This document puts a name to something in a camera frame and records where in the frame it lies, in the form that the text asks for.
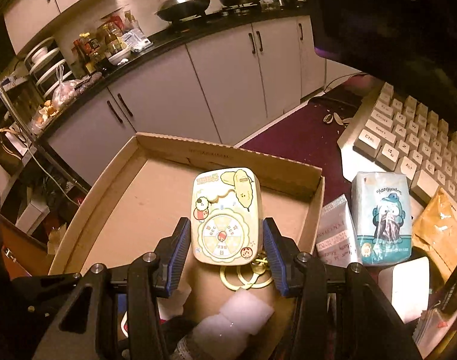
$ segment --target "cardboard box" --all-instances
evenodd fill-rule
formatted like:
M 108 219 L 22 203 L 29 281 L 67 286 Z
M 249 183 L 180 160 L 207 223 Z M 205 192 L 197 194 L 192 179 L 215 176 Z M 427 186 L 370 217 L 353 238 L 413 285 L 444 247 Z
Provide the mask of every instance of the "cardboard box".
M 261 186 L 264 217 L 282 235 L 312 252 L 324 200 L 321 169 L 244 149 L 190 139 L 137 133 L 115 156 L 78 210 L 55 255 L 50 274 L 85 273 L 92 264 L 131 263 L 169 236 L 181 216 L 190 218 L 193 181 L 203 171 L 247 167 Z M 199 322 L 218 313 L 233 294 L 220 267 L 189 251 L 182 278 L 192 287 L 185 315 Z M 234 275 L 228 280 L 237 283 Z M 293 299 L 274 285 L 252 289 L 275 313 L 252 341 L 246 358 L 267 359 L 291 318 Z

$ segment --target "ctrl key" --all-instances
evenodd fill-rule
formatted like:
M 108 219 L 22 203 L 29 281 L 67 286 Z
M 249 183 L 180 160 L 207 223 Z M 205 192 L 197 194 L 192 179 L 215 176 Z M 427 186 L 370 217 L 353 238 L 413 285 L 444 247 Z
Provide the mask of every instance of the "ctrl key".
M 362 154 L 375 158 L 380 149 L 380 138 L 363 129 L 353 145 L 355 148 L 359 149 Z

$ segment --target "cable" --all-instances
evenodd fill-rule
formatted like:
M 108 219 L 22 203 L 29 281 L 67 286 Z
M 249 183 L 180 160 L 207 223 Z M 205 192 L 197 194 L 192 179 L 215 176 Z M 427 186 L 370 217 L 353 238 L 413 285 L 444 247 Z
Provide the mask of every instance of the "cable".
M 40 164 L 39 161 L 37 161 L 37 159 L 35 158 L 35 155 L 32 154 L 32 152 L 30 151 L 29 147 L 27 145 L 25 145 L 25 146 L 27 147 L 30 156 L 34 159 L 34 161 L 37 163 L 37 165 L 40 167 L 40 169 L 42 169 L 45 172 L 45 174 L 52 179 L 52 181 L 55 183 L 55 185 L 60 188 L 62 193 L 65 195 L 65 197 L 68 200 L 70 200 L 73 204 L 75 204 L 77 207 L 80 207 L 80 204 L 74 202 L 71 198 L 69 198 L 69 196 L 65 193 L 64 189 L 60 186 L 60 184 L 57 181 L 55 181 L 55 179 L 52 177 L 52 175 L 43 168 L 43 166 Z
M 366 75 L 367 75 L 367 73 L 362 73 L 362 72 L 359 72 L 359 73 L 352 73 L 352 74 L 345 74 L 344 76 L 340 76 L 340 77 L 338 77 L 338 78 L 333 79 L 332 81 L 330 81 L 330 82 L 328 83 L 328 85 L 325 86 L 325 89 L 327 89 L 327 88 L 330 86 L 330 84 L 333 83 L 334 81 L 337 81 L 337 80 L 342 79 L 342 78 L 344 78 L 344 77 L 349 77 L 349 76 L 350 76 L 350 77 L 355 77 L 355 76 L 366 76 Z

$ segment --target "white bowl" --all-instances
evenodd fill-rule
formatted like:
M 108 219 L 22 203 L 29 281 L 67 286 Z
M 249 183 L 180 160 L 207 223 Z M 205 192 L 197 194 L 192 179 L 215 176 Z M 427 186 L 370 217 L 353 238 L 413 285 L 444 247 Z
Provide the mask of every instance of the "white bowl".
M 124 58 L 128 58 L 130 55 L 130 51 L 132 48 L 128 46 L 127 48 L 123 49 L 122 51 L 119 51 L 117 54 L 111 56 L 109 58 L 109 62 L 113 65 L 118 65 Z
M 47 55 L 47 52 L 47 47 L 42 47 L 40 50 L 37 50 L 35 54 L 32 56 L 32 62 L 36 64 L 38 61 L 40 61 L 40 59 Z

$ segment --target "cartoon character print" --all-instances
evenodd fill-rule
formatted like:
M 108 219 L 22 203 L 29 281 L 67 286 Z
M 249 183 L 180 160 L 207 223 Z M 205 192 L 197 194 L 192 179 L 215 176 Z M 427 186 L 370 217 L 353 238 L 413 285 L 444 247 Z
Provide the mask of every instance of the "cartoon character print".
M 198 219 L 200 223 L 208 217 L 208 200 L 206 197 L 201 196 L 196 200 L 196 208 L 193 210 L 193 216 Z
M 376 227 L 374 238 L 396 242 L 400 238 L 400 228 L 404 224 L 405 211 L 396 193 L 383 198 L 373 209 L 373 224 Z

